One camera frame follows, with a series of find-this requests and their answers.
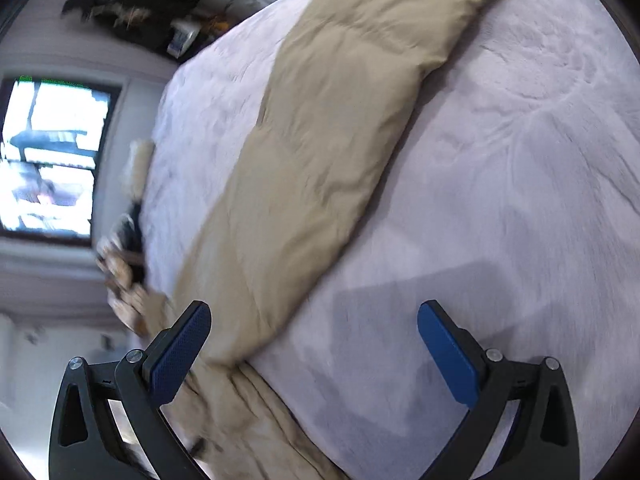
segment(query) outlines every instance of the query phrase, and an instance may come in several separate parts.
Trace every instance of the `metal screw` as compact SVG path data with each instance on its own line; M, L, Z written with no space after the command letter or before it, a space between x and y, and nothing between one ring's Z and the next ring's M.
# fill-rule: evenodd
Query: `metal screw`
M560 367L560 363L558 362L558 359L555 359L553 357L547 357L545 359L545 365L550 370L558 370L558 368Z
M69 368L71 368L72 370L78 370L78 368L81 366L82 366L81 357L74 357L73 359L71 359L71 361L69 361Z
M132 350L127 354L127 361L129 361L130 363L137 363L138 361L140 361L140 359L142 359L142 355L142 350Z
M486 352L486 357L489 361L493 361L494 363L502 361L504 357L502 352L500 352L497 348L489 348Z

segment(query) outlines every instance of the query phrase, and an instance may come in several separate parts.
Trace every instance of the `white blanket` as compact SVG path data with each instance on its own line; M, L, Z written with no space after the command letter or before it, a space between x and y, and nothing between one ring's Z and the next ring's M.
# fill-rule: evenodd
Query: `white blanket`
M256 14L167 87L142 216L155 288L171 293L308 1ZM640 405L640 67L598 0L499 0L472 29L358 236L252 359L353 479L418 478L465 412L418 336L423 300L508 358L560 359L583 478Z

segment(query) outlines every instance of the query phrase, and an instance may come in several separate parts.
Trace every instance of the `window frame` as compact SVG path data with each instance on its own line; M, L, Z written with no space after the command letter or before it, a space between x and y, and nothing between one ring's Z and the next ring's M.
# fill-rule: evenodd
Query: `window frame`
M9 100L11 98L11 94L14 90L14 83L18 81L20 77L24 77L26 74L21 73L18 75L4 75L2 79L0 79L0 142L4 142L2 137L2 131L4 130L4 119L6 117L6 113L9 108ZM96 82L93 80L84 80L78 78L66 77L64 75L61 76L35 76L28 75L33 82L44 82L49 83L52 80L58 80L60 82L69 83L71 85L80 85L91 90L95 90L98 92L104 92L109 94L109 108L107 110L107 115L104 118L104 123L102 125L102 133L100 134L100 145L98 146L98 154L95 157L95 167L93 169L86 168L87 171L91 171L94 176L94 191L92 193L92 212L90 219L90 231L89 236L87 238L83 237L74 237L74 236L59 236L59 235L48 235L46 233L35 233L28 231L12 231L6 229L2 222L0 222L0 237L1 238L10 238L13 240L25 240L30 242L42 242L47 244L55 244L55 245L64 245L64 246L75 246L75 247L84 247L90 248L94 241L95 236L95 223L94 223L94 211L95 211L95 190L98 182L98 174L100 171L100 165L102 162L102 153L104 151L105 142L107 139L107 135L109 133L109 129L111 126L111 121L113 120L113 116L116 110L116 106L118 105L118 100L120 98L120 94L122 93L122 86L118 86L116 84L105 84L101 82ZM61 166L65 167L65 164L52 164L52 166Z

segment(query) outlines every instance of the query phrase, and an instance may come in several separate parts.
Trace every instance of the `bed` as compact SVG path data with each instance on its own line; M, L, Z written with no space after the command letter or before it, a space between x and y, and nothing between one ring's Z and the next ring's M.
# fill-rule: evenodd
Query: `bed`
M309 1L267 7L167 86L141 216L155 290L171 294ZM465 413L416 330L435 298L483 347L562 362L594 478L640 406L638 132L640 66L599 0L496 0L425 82L343 256L251 364L350 478L419 478Z

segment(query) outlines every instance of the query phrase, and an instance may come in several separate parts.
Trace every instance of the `blue rubber pad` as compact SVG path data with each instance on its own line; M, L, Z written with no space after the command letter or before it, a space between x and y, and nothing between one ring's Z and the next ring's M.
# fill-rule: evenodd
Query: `blue rubber pad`
M149 373L149 397L156 408L174 400L210 330L211 311L203 303Z
M469 409L473 408L480 393L478 372L427 303L418 310L418 332L453 397Z

